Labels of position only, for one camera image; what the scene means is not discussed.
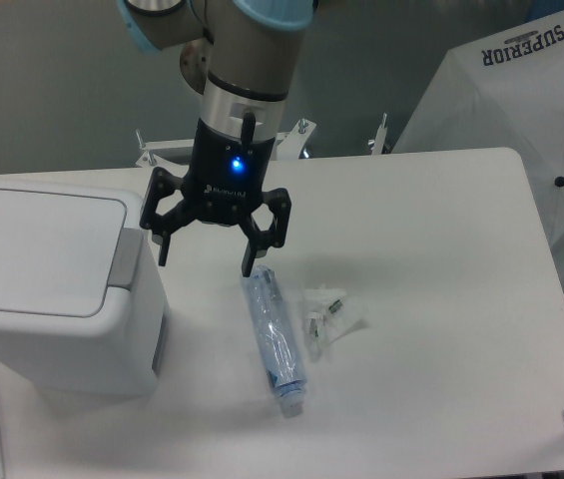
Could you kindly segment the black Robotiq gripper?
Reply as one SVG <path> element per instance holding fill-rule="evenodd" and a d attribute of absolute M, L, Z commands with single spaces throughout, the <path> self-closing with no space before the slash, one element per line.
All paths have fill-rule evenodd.
<path fill-rule="evenodd" d="M 163 167 L 154 167 L 140 215 L 140 227 L 150 231 L 159 248 L 158 265 L 165 266 L 172 235 L 194 220 L 207 224 L 235 226 L 248 239 L 242 261 L 242 277 L 252 274 L 255 260 L 271 247 L 285 244 L 291 199 L 287 189 L 263 193 L 263 181 L 275 140 L 255 139 L 256 119 L 238 120 L 232 137 L 198 122 L 188 172 L 177 177 Z M 181 192 L 183 198 L 160 214 L 159 204 Z M 261 204 L 273 215 L 269 228 L 262 231 L 252 212 Z"/>

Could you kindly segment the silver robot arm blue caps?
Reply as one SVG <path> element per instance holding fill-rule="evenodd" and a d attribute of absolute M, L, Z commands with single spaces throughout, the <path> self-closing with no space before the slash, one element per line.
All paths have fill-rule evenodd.
<path fill-rule="evenodd" d="M 264 191 L 313 1 L 120 1 L 138 48 L 159 52 L 209 43 L 208 73 L 187 173 L 154 168 L 140 225 L 167 262 L 171 237 L 194 221 L 239 227 L 248 239 L 242 275 L 283 247 L 291 212 L 287 189 Z"/>

